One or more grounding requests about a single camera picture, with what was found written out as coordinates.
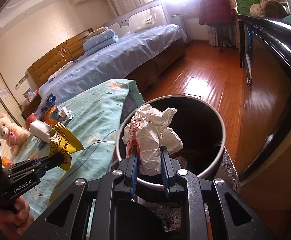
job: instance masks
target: human hand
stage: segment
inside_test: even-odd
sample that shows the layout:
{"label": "human hand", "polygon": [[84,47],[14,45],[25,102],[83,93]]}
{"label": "human hand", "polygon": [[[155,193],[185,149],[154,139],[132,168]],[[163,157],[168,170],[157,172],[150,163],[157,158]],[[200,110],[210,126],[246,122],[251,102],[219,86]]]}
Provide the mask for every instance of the human hand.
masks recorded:
{"label": "human hand", "polygon": [[14,207],[17,214],[10,210],[0,209],[0,229],[9,240],[18,240],[26,229],[34,222],[29,214],[30,206],[24,197],[15,200]]}

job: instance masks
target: crumpled tissue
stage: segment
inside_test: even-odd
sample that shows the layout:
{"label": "crumpled tissue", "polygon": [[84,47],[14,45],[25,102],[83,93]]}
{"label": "crumpled tissue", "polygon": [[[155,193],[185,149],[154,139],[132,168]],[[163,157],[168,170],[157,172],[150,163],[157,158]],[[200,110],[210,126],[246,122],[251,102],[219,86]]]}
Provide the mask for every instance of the crumpled tissue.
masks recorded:
{"label": "crumpled tissue", "polygon": [[168,127],[176,112],[175,108],[161,112],[150,104],[140,106],[124,128],[122,139],[127,144],[126,156],[129,157],[132,146],[137,145],[140,174],[154,176],[161,173],[161,146],[166,146],[169,154],[183,149],[179,136]]}

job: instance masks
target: snack bag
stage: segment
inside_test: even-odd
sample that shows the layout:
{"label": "snack bag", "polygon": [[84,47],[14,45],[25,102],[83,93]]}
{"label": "snack bag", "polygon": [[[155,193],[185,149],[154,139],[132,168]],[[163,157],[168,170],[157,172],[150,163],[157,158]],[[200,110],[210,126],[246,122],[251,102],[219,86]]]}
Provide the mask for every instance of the snack bag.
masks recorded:
{"label": "snack bag", "polygon": [[10,160],[9,160],[7,157],[5,157],[5,156],[3,156],[3,157],[1,158],[1,161],[2,161],[2,166],[3,166],[3,167],[7,167],[7,166],[10,166],[10,165],[13,164],[13,162],[10,161]]}
{"label": "snack bag", "polygon": [[83,150],[84,147],[73,133],[71,133],[68,128],[60,122],[54,126],[54,130],[55,135],[51,137],[49,156],[52,156],[55,153],[63,153],[66,162],[59,167],[65,171],[69,171],[72,160],[71,154]]}

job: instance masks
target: black metal frame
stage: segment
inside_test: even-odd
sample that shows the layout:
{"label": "black metal frame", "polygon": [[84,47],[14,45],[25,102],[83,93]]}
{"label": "black metal frame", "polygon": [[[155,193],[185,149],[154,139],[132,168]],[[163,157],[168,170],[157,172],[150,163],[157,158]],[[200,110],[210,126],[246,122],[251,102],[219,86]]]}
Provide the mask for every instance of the black metal frame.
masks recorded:
{"label": "black metal frame", "polygon": [[[178,161],[168,157],[164,146],[161,148],[161,158],[161,174],[165,178],[166,194],[182,207],[181,239],[208,240],[204,202],[209,208],[214,240],[277,239],[223,180],[198,179],[195,174],[180,169]],[[118,228],[117,204],[120,199],[130,200],[133,197],[137,161],[138,155],[134,146],[130,158],[123,159],[117,170],[89,182],[77,179],[38,217],[20,240],[84,240],[94,199],[96,201],[90,231],[91,240],[143,239],[142,230],[130,237],[119,237],[117,234],[118,230],[129,230],[129,227],[134,226],[129,224],[123,229]],[[6,240],[1,233],[0,240]]]}

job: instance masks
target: stuffed animal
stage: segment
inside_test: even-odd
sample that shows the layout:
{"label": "stuffed animal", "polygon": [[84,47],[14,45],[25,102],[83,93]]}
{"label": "stuffed animal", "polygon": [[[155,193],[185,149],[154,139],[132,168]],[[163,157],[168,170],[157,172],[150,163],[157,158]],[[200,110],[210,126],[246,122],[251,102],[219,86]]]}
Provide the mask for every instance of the stuffed animal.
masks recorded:
{"label": "stuffed animal", "polygon": [[250,7],[250,13],[253,16],[284,18],[287,12],[283,6],[274,0],[262,0],[261,3],[254,4]]}
{"label": "stuffed animal", "polygon": [[0,118],[0,137],[11,147],[12,156],[17,156],[22,144],[28,139],[30,133],[18,126],[15,122],[2,114]]}

